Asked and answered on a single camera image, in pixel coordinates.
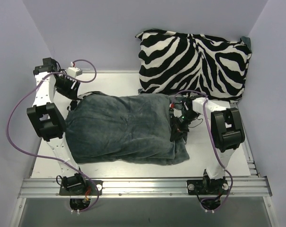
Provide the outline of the grey zebra pillowcase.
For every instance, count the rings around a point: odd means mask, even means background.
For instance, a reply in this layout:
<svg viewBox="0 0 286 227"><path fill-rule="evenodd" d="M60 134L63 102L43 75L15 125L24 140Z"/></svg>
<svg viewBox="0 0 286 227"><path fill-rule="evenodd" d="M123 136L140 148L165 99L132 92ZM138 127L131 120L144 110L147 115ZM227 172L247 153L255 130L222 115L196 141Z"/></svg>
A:
<svg viewBox="0 0 286 227"><path fill-rule="evenodd" d="M171 141L170 97L87 92L67 107L66 141L76 163L125 161L170 166L189 160L183 140Z"/></svg>

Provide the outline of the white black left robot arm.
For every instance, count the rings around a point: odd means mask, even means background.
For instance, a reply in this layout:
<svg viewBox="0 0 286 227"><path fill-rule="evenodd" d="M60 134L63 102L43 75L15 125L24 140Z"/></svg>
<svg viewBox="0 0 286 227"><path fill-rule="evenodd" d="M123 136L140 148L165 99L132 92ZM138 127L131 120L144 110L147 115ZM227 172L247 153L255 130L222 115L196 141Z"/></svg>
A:
<svg viewBox="0 0 286 227"><path fill-rule="evenodd" d="M47 143L59 163L61 188L70 193L83 194L87 190L87 182L78 172L80 168L74 161L65 138L65 119L54 103L55 93L70 100L77 98L80 83L75 77L81 75L82 71L70 67L67 72L63 72L59 63L49 57L43 59L41 66L35 67L33 74L38 88L32 107L27 109L27 116L37 136Z"/></svg>

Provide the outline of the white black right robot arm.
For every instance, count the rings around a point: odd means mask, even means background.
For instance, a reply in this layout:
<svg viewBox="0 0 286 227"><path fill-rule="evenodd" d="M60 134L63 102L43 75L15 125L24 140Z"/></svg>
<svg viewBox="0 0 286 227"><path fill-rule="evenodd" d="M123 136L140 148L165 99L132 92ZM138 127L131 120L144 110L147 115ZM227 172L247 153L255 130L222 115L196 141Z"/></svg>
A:
<svg viewBox="0 0 286 227"><path fill-rule="evenodd" d="M206 166L201 187L204 192L213 193L218 188L218 181L225 178L232 155L245 141L240 112L202 96L187 97L182 106L180 117L170 114L170 140L187 136L191 122L200 115L204 117L214 154Z"/></svg>

